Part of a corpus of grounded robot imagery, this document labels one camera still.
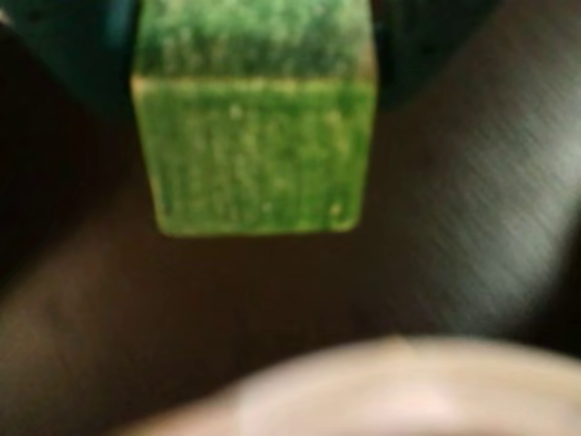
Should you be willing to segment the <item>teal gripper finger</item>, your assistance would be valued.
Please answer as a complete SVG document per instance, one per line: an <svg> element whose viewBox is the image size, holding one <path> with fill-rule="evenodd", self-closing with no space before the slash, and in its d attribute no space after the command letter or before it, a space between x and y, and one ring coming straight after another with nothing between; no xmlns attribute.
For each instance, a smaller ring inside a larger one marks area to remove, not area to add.
<svg viewBox="0 0 581 436"><path fill-rule="evenodd" d="M135 1L13 1L11 30L64 89L98 114L133 115Z"/></svg>
<svg viewBox="0 0 581 436"><path fill-rule="evenodd" d="M379 109L410 101L495 7L487 0L373 1Z"/></svg>

